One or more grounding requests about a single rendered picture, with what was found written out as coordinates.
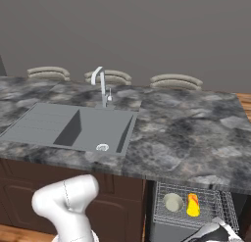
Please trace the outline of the grey kitchen sink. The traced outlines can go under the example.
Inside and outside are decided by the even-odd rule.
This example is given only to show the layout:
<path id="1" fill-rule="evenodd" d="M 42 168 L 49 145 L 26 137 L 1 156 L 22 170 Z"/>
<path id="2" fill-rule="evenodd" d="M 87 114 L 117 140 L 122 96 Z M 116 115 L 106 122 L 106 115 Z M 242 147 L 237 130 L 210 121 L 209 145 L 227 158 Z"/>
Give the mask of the grey kitchen sink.
<path id="1" fill-rule="evenodd" d="M 123 156 L 136 118 L 134 111 L 36 103 L 0 140 Z"/>

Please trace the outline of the yellow and orange cup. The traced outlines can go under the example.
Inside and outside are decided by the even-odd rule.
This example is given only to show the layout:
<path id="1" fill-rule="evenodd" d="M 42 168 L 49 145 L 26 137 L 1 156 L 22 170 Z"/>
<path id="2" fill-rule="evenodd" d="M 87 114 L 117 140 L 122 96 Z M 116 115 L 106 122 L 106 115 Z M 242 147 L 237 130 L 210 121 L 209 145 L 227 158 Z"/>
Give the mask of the yellow and orange cup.
<path id="1" fill-rule="evenodd" d="M 194 193 L 189 193 L 187 195 L 186 213 L 190 217 L 199 217 L 200 216 L 200 207 L 199 207 L 198 196 Z"/>

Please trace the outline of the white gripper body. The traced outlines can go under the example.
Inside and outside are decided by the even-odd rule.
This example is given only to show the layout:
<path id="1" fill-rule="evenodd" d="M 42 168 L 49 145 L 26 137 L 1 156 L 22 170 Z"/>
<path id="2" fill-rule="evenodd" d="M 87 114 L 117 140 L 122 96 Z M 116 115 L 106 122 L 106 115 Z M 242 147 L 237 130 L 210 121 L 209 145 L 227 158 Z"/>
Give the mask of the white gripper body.
<path id="1" fill-rule="evenodd" d="M 225 223 L 222 219 L 214 218 L 213 222 L 218 223 L 227 232 L 228 242 L 244 242 L 239 235 L 234 232 L 230 225 Z"/>

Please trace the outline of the pale green bowl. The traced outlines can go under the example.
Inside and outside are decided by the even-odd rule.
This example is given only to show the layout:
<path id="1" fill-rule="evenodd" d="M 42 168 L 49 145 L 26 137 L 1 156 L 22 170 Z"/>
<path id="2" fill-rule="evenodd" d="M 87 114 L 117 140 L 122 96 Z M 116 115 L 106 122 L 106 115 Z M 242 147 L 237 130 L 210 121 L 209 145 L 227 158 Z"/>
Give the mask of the pale green bowl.
<path id="1" fill-rule="evenodd" d="M 183 208 L 183 201 L 176 193 L 168 193 L 164 196 L 164 204 L 167 210 L 179 212 Z"/>

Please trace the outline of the dark brown cupboard door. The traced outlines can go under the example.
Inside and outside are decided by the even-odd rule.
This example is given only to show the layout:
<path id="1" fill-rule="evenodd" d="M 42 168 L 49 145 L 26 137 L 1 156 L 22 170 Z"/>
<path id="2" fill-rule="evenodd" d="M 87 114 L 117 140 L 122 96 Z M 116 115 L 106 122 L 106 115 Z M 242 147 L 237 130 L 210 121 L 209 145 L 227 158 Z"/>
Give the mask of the dark brown cupboard door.
<path id="1" fill-rule="evenodd" d="M 64 174 L 59 167 L 0 159 L 0 199 L 13 226 L 56 233 L 50 221 L 34 212 L 31 198 L 37 189 L 62 180 Z"/>
<path id="2" fill-rule="evenodd" d="M 141 242 L 146 181 L 106 173 L 92 174 L 99 194 L 86 209 L 100 242 Z"/>

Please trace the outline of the silver sink tap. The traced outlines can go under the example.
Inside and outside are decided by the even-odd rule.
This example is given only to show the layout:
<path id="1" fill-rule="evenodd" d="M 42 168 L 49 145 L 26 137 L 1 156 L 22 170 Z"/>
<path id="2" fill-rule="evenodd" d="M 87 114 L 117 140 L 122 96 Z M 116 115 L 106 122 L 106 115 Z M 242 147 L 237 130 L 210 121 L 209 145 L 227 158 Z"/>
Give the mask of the silver sink tap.
<path id="1" fill-rule="evenodd" d="M 112 100 L 112 95 L 106 93 L 105 70 L 103 67 L 98 67 L 91 75 L 91 84 L 96 84 L 96 78 L 100 77 L 102 107 L 107 108 L 107 102 Z"/>

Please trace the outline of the dark grey dishwasher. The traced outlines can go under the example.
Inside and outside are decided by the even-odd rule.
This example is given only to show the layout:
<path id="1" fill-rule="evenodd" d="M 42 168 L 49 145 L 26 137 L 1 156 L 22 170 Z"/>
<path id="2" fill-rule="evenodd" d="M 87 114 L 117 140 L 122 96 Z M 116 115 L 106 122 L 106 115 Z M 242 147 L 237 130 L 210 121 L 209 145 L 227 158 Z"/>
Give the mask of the dark grey dishwasher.
<path id="1" fill-rule="evenodd" d="M 182 228 L 153 221 L 155 186 L 158 181 L 148 180 L 147 186 L 147 213 L 146 213 L 146 242 L 181 242 L 196 230 Z M 239 231 L 237 234 L 244 242 L 251 242 L 251 190 L 232 190 L 232 197 Z"/>

